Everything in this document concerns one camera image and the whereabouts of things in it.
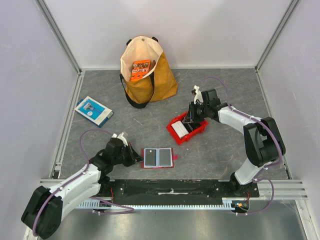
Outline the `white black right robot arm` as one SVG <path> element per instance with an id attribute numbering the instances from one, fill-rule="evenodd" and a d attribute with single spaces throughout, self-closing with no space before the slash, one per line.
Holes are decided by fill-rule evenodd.
<path id="1" fill-rule="evenodd" d="M 191 92 L 194 100 L 189 103 L 182 121 L 184 124 L 198 124 L 212 119 L 232 127 L 244 137 L 246 159 L 229 180 L 230 193 L 240 197 L 258 180 L 264 169 L 282 162 L 286 147 L 277 123 L 272 117 L 255 117 L 227 102 L 222 103 L 214 88 L 200 91 L 200 87 L 195 85 Z"/>

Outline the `black credit card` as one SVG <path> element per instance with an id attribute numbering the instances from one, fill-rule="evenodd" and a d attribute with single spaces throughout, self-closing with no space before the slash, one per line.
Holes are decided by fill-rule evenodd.
<path id="1" fill-rule="evenodd" d="M 157 150 L 153 148 L 145 148 L 144 166 L 155 167 L 157 165 Z"/>

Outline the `red plastic bin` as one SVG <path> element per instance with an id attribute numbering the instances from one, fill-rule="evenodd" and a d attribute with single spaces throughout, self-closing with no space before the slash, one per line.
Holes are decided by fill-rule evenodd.
<path id="1" fill-rule="evenodd" d="M 198 135 L 198 134 L 202 134 L 207 125 L 209 124 L 207 120 L 204 120 L 200 123 L 183 123 L 183 125 L 186 127 L 186 129 L 188 130 L 189 134 L 184 136 L 183 138 L 179 138 L 178 135 L 175 133 L 175 131 L 172 128 L 172 124 L 177 122 L 177 121 L 181 121 L 184 119 L 184 117 L 186 116 L 187 112 L 184 112 L 180 115 L 178 115 L 177 117 L 173 118 L 171 120 L 171 122 L 167 125 L 166 129 L 168 130 L 168 132 L 170 133 L 170 135 L 173 137 L 173 139 L 175 140 L 175 142 L 180 146 L 182 143 L 184 142 L 188 142 L 191 138 L 193 138 L 194 136 Z"/>

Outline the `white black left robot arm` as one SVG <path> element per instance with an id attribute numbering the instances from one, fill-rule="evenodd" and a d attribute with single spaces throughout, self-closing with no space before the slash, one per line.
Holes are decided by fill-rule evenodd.
<path id="1" fill-rule="evenodd" d="M 111 138 L 87 164 L 66 180 L 51 187 L 37 187 L 27 203 L 21 221 L 35 237 L 48 239 L 63 219 L 85 200 L 106 196 L 110 191 L 108 174 L 114 166 L 130 167 L 143 158 L 124 138 Z"/>

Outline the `red leather card holder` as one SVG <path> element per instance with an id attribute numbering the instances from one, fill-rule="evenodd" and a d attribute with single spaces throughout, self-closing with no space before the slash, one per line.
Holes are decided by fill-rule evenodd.
<path id="1" fill-rule="evenodd" d="M 145 149 L 156 149 L 156 166 L 154 167 L 145 167 L 144 153 Z M 141 167 L 143 169 L 170 169 L 174 167 L 175 160 L 179 158 L 178 154 L 174 154 L 174 150 L 171 147 L 161 147 L 161 148 L 142 148 L 141 154 L 143 161 Z"/>

